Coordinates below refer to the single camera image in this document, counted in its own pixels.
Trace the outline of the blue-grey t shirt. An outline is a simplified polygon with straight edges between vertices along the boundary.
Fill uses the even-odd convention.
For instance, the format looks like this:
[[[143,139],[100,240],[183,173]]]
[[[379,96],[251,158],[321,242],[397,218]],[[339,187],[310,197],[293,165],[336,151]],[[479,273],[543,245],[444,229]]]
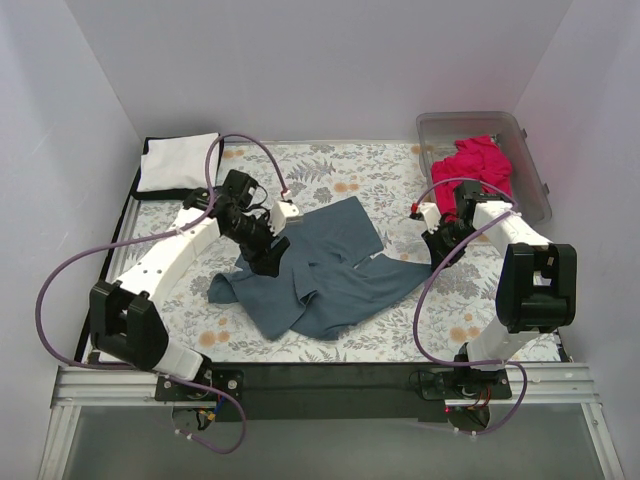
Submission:
[[[212,304],[240,304],[261,335],[293,331],[333,341],[402,300],[431,275],[427,264],[390,258],[364,207],[349,197],[308,212],[284,231],[290,245],[277,277],[237,271],[212,279]]]

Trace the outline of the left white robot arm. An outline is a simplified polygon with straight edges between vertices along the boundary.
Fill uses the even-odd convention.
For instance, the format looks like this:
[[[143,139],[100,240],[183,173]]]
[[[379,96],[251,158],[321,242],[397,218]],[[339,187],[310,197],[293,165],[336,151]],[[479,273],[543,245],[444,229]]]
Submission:
[[[90,300],[90,338],[103,354],[142,371],[178,378],[178,387],[193,400],[213,386],[204,355],[169,336],[160,308],[191,264],[221,237],[234,241],[257,275],[275,278],[290,245],[285,227],[300,219],[299,208],[284,192],[261,215],[253,215],[258,182],[232,170],[211,190],[194,189],[165,238],[114,282],[97,282]]]

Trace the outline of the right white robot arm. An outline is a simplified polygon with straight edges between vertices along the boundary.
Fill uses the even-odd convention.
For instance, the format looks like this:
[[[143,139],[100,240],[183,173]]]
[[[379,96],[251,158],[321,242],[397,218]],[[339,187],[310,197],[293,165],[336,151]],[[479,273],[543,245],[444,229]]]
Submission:
[[[450,366],[454,389],[475,397],[528,342],[570,325],[576,315],[577,252],[554,243],[522,217],[516,201],[485,181],[454,177],[456,211],[449,215],[419,198],[410,216],[425,223],[434,276],[453,266],[467,245],[485,236],[503,259],[494,319],[464,344]]]

